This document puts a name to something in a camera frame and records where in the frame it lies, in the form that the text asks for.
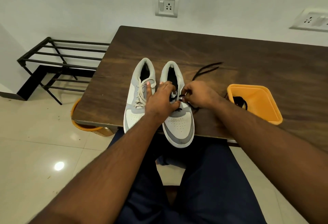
sneaker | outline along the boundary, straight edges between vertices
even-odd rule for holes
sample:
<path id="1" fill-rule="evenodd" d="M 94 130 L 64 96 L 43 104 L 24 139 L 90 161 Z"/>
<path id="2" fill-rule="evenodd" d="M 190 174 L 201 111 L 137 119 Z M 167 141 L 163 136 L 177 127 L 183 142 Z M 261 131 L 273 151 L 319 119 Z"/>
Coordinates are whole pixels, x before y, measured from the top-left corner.
<path id="1" fill-rule="evenodd" d="M 145 114 L 146 85 L 150 82 L 152 93 L 155 93 L 155 69 L 148 58 L 142 59 L 132 74 L 128 99 L 124 112 L 124 133 L 126 133 Z"/>
<path id="2" fill-rule="evenodd" d="M 178 100 L 184 86 L 182 73 L 178 65 L 169 61 L 162 70 L 161 82 L 171 81 L 176 92 L 170 96 L 170 102 Z M 191 108 L 184 102 L 162 124 L 168 141 L 175 147 L 184 148 L 191 144 L 195 134 L 195 124 Z"/>

pair of sneakers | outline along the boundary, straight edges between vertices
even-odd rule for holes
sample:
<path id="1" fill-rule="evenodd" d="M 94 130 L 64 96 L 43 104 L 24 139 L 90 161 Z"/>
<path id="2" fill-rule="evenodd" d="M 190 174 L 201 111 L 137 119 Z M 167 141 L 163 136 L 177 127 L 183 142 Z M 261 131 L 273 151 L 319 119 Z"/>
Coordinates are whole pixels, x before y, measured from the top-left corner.
<path id="1" fill-rule="evenodd" d="M 126 133 L 145 114 L 146 83 L 150 82 L 152 93 L 155 93 L 155 69 L 148 58 L 142 59 L 134 69 L 128 99 L 124 112 L 124 132 Z M 161 82 L 171 81 L 176 92 L 170 96 L 170 103 L 178 101 L 184 86 L 182 73 L 174 61 L 169 61 L 162 70 Z M 184 102 L 172 112 L 162 124 L 167 140 L 175 147 L 184 148 L 190 145 L 195 134 L 194 118 L 191 108 Z"/>

tiled floor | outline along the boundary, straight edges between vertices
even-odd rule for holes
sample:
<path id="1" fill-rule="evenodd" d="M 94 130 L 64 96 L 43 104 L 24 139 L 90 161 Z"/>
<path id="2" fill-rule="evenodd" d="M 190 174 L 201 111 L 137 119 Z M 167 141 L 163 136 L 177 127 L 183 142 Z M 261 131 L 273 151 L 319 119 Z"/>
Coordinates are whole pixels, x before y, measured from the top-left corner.
<path id="1" fill-rule="evenodd" d="M 81 84 L 66 83 L 71 87 Z M 0 97 L 0 223 L 26 223 L 111 141 L 76 129 L 70 120 L 81 93 L 38 88 L 27 102 Z M 307 223 L 241 148 L 232 147 L 269 224 Z M 54 166 L 63 162 L 63 169 Z M 184 170 L 160 166 L 164 185 L 179 185 Z"/>

dark blue pants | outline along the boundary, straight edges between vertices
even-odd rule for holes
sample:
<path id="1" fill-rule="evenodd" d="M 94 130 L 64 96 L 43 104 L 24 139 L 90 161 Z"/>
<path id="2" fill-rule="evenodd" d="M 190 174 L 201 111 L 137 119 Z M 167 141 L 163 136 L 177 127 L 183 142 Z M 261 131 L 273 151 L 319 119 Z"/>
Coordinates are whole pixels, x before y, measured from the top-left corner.
<path id="1" fill-rule="evenodd" d="M 118 130 L 111 144 L 124 135 Z M 155 160 L 164 155 L 186 165 L 173 207 Z M 266 223 L 243 171 L 225 140 L 195 136 L 175 148 L 155 134 L 116 223 Z"/>

black metal rack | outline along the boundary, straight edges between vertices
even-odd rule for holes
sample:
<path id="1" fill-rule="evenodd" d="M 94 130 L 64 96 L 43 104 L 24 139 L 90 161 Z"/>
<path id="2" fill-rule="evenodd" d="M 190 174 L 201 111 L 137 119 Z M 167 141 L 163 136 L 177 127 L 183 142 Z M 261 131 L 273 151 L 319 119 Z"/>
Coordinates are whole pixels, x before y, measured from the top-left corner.
<path id="1" fill-rule="evenodd" d="M 63 88 L 63 87 L 55 87 L 52 86 L 55 81 L 65 81 L 65 82 L 78 82 L 78 83 L 89 83 L 88 81 L 80 81 L 78 80 L 77 76 L 83 76 L 83 77 L 92 77 L 94 72 L 96 71 L 97 67 L 89 67 L 89 66 L 82 66 L 82 65 L 73 65 L 68 64 L 64 57 L 68 58 L 76 58 L 76 59 L 85 59 L 85 60 L 95 60 L 95 61 L 101 61 L 101 58 L 97 57 L 88 57 L 88 56 L 75 56 L 75 55 L 65 55 L 61 54 L 59 52 L 59 49 L 63 50 L 76 50 L 76 51 L 86 51 L 86 52 L 101 52 L 105 53 L 106 50 L 98 50 L 98 49 L 86 49 L 86 48 L 75 48 L 75 47 L 66 47 L 66 46 L 57 46 L 55 42 L 59 43 L 74 43 L 74 44 L 88 44 L 88 45 L 105 45 L 109 46 L 108 43 L 97 43 L 97 42 L 82 42 L 82 41 L 71 41 L 71 40 L 54 40 L 51 37 L 47 37 L 43 41 L 41 41 L 39 44 L 37 44 L 34 48 L 32 48 L 29 52 L 24 54 L 22 57 L 20 57 L 17 61 L 18 63 L 31 75 L 31 78 L 33 78 L 35 81 L 37 81 L 38 85 L 40 85 L 45 91 L 47 91 L 60 105 L 62 103 L 49 91 L 49 89 L 61 89 L 61 90 L 69 90 L 69 91 L 77 91 L 77 92 L 84 92 L 85 90 L 81 89 L 72 89 L 72 88 Z M 57 53 L 48 53 L 48 52 L 39 52 L 41 48 L 53 48 Z M 57 62 L 51 62 L 51 61 L 44 61 L 44 60 L 35 60 L 30 59 L 31 56 L 34 54 L 40 54 L 40 55 L 48 55 L 48 56 L 58 56 L 63 61 L 62 63 Z M 43 78 L 37 78 L 35 75 L 26 67 L 26 62 L 35 62 L 35 63 L 41 63 L 41 64 L 49 64 L 49 65 L 60 65 L 61 67 L 58 67 L 59 70 L 56 70 L 55 75 L 51 78 L 51 80 L 46 84 L 42 84 L 41 80 Z M 59 76 L 61 75 L 72 75 L 75 80 L 69 80 L 69 79 L 59 79 Z"/>

